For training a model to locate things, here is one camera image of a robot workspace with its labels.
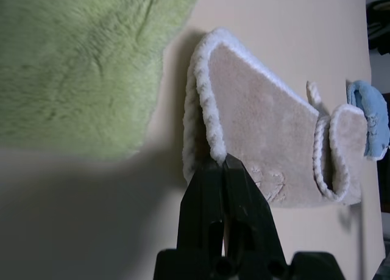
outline beige surface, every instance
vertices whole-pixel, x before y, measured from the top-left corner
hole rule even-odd
[[[364,0],[199,0],[165,51],[147,145],[116,176],[103,165],[86,173],[79,163],[57,163],[73,169],[72,175],[34,185],[32,176],[55,167],[34,156],[0,151],[0,274],[12,273],[14,279],[27,279],[33,272],[40,279],[152,279],[158,251],[176,245],[185,191],[186,69],[200,35],[227,27],[301,96],[307,80],[318,81],[333,110],[346,101],[346,79],[370,80],[364,15]],[[14,180],[4,179],[15,174]],[[22,176],[29,179],[17,183]],[[329,251],[347,279],[361,274],[371,279],[384,253],[373,163],[365,164],[361,181],[362,208],[272,210],[287,261],[297,250]],[[23,259],[23,266],[15,259]]]
[[[307,80],[317,81],[330,110],[346,102],[346,80],[371,79],[365,0],[199,0],[186,28],[166,50],[150,128],[151,139],[175,149],[172,167],[181,166],[176,159],[182,127],[174,116],[183,113],[191,45],[218,26],[231,30],[300,96],[306,97]],[[374,163],[365,163],[361,182],[362,208],[272,210],[287,260],[297,250],[329,251],[347,279],[372,279],[384,255]]]

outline white rope trim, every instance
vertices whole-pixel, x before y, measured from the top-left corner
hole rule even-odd
[[[319,115],[319,112],[295,92],[293,92],[284,82],[275,74],[269,71],[255,56],[253,56],[228,30],[219,28],[207,34],[196,46],[191,58],[190,67],[187,73],[185,114],[183,118],[184,135],[183,135],[183,173],[190,183],[194,170],[199,163],[195,157],[195,136],[196,124],[199,117],[196,115],[197,102],[196,91],[199,94],[200,106],[203,111],[203,121],[206,125],[207,141],[210,145],[211,157],[222,164],[225,161],[227,150],[223,139],[223,131],[219,120],[219,112],[216,105],[214,93],[211,88],[208,62],[211,53],[220,44],[225,45],[234,52],[240,59],[244,60],[255,71],[266,76],[278,88],[285,91],[299,104],[305,106],[310,112]]]
[[[350,185],[350,174],[346,161],[342,155],[339,140],[336,136],[340,114],[344,111],[350,111],[355,114],[364,115],[357,107],[343,104],[333,111],[332,116],[324,116],[317,122],[316,131],[314,133],[314,153],[313,153],[313,168],[317,185],[321,193],[331,201],[340,202],[346,196]],[[330,190],[324,181],[324,176],[321,171],[322,157],[322,140],[324,138],[324,130],[330,123],[329,128],[329,145],[331,151],[331,160],[335,167],[335,173],[332,179],[333,190]]]
[[[314,108],[321,106],[322,100],[321,100],[321,96],[318,92],[317,84],[315,82],[307,82],[306,88],[307,88],[309,95],[310,95],[309,103]]]

